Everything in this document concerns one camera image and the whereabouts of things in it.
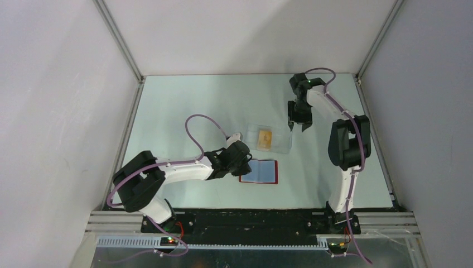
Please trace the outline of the red leather card holder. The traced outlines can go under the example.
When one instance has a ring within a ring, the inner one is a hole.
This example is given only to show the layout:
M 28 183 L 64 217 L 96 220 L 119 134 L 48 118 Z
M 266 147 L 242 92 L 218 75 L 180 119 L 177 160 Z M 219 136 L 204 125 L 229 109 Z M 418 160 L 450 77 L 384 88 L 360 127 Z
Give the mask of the red leather card holder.
M 249 174 L 239 177 L 240 183 L 278 184 L 277 160 L 250 160 Z

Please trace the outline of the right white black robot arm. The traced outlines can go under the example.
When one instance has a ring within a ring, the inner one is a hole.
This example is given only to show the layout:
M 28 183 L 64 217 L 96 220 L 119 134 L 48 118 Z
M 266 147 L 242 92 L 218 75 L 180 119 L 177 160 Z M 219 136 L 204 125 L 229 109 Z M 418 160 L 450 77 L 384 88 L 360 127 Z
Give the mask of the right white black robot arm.
M 303 131 L 311 127 L 313 109 L 331 123 L 327 153 L 331 163 L 340 168 L 340 178 L 327 201 L 324 225 L 329 232 L 339 233 L 353 217 L 356 180 L 371 155 L 370 120 L 366 115 L 357 115 L 345 108 L 329 93 L 328 83 L 321 78 L 297 73 L 289 84 L 295 95 L 295 99 L 287 103 L 291 130 L 295 125 L 300 125 Z

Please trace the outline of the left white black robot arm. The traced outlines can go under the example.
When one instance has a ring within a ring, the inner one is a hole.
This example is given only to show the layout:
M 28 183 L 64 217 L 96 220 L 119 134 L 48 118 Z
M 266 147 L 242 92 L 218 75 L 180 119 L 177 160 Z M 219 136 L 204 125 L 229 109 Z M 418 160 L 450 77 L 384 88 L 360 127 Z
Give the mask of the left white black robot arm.
M 107 204 L 112 207 L 112 198 L 117 194 L 126 212 L 141 212 L 162 232 L 171 232 L 176 216 L 170 202 L 157 195 L 162 186 L 188 180 L 220 179 L 227 174 L 247 175 L 251 172 L 251 159 L 249 147 L 239 140 L 205 152 L 196 160 L 158 162 L 150 151 L 142 151 L 113 175 L 114 188 Z

